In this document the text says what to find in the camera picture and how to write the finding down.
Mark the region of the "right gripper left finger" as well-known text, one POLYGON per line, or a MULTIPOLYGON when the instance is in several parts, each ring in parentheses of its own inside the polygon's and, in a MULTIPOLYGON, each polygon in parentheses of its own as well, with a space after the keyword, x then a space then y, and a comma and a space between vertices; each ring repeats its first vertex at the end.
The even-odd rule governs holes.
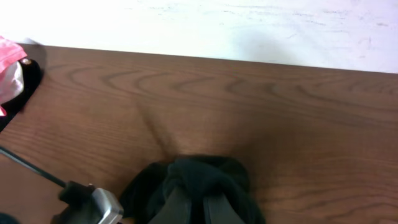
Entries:
POLYGON ((181 187, 173 189, 159 213, 148 224, 189 224, 192 201, 181 187))

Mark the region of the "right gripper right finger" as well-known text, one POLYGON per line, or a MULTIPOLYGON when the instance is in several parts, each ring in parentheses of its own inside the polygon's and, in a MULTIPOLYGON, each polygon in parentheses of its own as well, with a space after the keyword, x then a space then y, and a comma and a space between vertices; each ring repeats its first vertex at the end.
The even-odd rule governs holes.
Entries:
POLYGON ((205 197, 203 211, 206 224, 245 224, 224 194, 205 197))

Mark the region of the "black garment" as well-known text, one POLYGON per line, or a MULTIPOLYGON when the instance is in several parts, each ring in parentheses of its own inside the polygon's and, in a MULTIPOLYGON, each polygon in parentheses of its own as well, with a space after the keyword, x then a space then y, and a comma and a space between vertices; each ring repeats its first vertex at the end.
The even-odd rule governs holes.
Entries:
POLYGON ((266 222, 249 194, 250 180, 242 163, 232 157, 199 155, 154 162, 138 173, 119 198, 123 217, 149 223, 176 187, 191 198, 190 223, 205 223, 203 199, 220 194, 245 224, 266 222))

